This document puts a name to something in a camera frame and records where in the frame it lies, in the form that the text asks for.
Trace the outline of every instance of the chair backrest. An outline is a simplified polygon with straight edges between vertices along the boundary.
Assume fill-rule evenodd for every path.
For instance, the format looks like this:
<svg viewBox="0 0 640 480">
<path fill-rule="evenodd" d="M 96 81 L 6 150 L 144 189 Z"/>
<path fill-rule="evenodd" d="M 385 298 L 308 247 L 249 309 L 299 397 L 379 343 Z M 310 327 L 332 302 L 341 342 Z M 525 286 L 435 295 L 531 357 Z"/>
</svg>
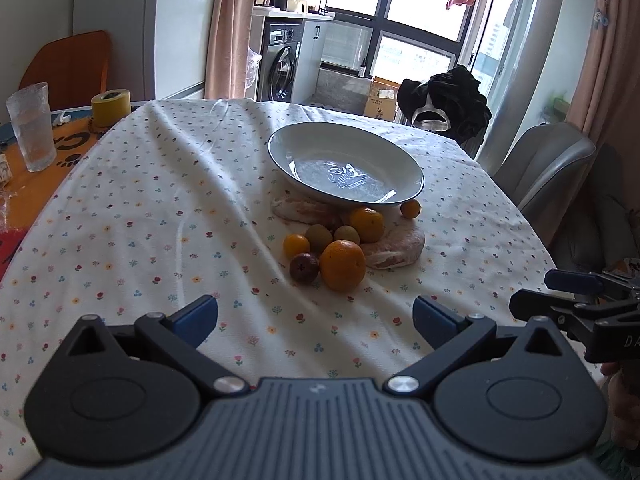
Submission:
<svg viewBox="0 0 640 480">
<path fill-rule="evenodd" d="M 51 110 L 88 106 L 107 89 L 110 56 L 111 40 L 103 30 L 47 43 L 31 61 L 20 88 L 47 83 Z"/>
<path fill-rule="evenodd" d="M 518 140 L 494 181 L 541 235 L 544 222 L 567 206 L 577 175 L 595 152 L 589 138 L 570 124 L 535 126 Z"/>
</svg>

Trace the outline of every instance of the floral tablecloth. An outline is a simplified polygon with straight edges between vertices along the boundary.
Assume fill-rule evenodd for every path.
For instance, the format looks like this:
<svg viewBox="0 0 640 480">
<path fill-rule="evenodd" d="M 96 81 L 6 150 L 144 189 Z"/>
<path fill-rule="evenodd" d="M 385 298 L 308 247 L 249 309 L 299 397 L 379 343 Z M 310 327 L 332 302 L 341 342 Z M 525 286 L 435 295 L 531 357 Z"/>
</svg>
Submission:
<svg viewBox="0 0 640 480">
<path fill-rule="evenodd" d="M 416 159 L 426 180 L 416 221 L 427 238 L 416 264 L 369 271 L 351 294 L 290 280 L 282 239 L 305 227 L 270 209 L 286 184 L 266 141 L 301 121 L 358 126 Z M 220 314 L 200 351 L 251 384 L 262 376 L 381 381 L 430 351 L 412 325 L 416 296 L 512 324 L 511 293 L 543 290 L 552 266 L 516 207 L 444 137 L 298 105 L 150 102 L 73 169 L 2 280 L 0 478 L 37 460 L 24 399 L 81 314 L 129 324 L 209 293 Z"/>
</svg>

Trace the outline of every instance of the human hand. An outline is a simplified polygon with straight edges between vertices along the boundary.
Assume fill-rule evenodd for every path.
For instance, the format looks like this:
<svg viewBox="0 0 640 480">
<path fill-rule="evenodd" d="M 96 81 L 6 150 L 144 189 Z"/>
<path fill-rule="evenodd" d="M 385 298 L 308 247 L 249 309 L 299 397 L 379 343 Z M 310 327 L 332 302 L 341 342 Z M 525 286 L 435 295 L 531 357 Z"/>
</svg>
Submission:
<svg viewBox="0 0 640 480">
<path fill-rule="evenodd" d="M 607 389 L 609 413 L 613 418 L 611 439 L 619 446 L 635 449 L 640 441 L 640 398 L 629 392 L 619 363 L 604 363 L 600 371 L 611 377 Z"/>
</svg>

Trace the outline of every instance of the door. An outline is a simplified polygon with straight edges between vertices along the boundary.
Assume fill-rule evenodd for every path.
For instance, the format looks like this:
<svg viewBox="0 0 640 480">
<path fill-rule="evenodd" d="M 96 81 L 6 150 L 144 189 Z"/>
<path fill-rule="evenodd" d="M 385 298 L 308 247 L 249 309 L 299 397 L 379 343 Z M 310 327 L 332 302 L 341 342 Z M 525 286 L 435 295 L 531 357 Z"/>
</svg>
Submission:
<svg viewBox="0 0 640 480">
<path fill-rule="evenodd" d="M 296 51 L 284 46 L 275 57 L 267 80 L 269 101 L 291 102 L 291 89 L 296 74 Z"/>
<path fill-rule="evenodd" d="M 324 50 L 324 40 L 326 40 L 327 25 L 327 22 L 314 22 L 316 39 L 314 41 L 314 50 L 309 65 L 309 97 L 316 93 L 316 86 L 318 86 L 318 75 L 320 73 L 320 64 L 322 63 L 322 51 Z"/>
<path fill-rule="evenodd" d="M 296 72 L 296 80 L 293 83 L 292 103 L 302 104 L 311 97 L 309 93 L 309 67 L 314 55 L 317 31 L 316 22 L 305 21 L 305 30 L 302 34 L 300 54 L 298 56 L 298 70 Z"/>
</svg>

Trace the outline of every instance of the green fruit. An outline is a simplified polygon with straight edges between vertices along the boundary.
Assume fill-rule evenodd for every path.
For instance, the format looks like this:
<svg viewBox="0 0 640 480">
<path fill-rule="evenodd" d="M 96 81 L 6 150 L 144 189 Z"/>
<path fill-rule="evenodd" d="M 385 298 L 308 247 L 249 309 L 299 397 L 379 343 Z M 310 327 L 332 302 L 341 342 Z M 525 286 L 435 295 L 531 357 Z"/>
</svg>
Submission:
<svg viewBox="0 0 640 480">
<path fill-rule="evenodd" d="M 355 244 L 360 244 L 360 235 L 350 225 L 343 225 L 342 227 L 338 227 L 334 233 L 334 242 L 336 240 L 347 240 L 349 242 L 353 242 Z"/>
<path fill-rule="evenodd" d="M 316 254 L 322 254 L 322 251 L 334 241 L 331 231 L 323 225 L 312 225 L 306 230 L 305 237 L 309 240 L 311 251 Z"/>
<path fill-rule="evenodd" d="M 291 277 L 305 285 L 311 283 L 319 271 L 320 265 L 318 264 L 318 259 L 309 253 L 298 254 L 289 264 L 289 274 Z"/>
</svg>

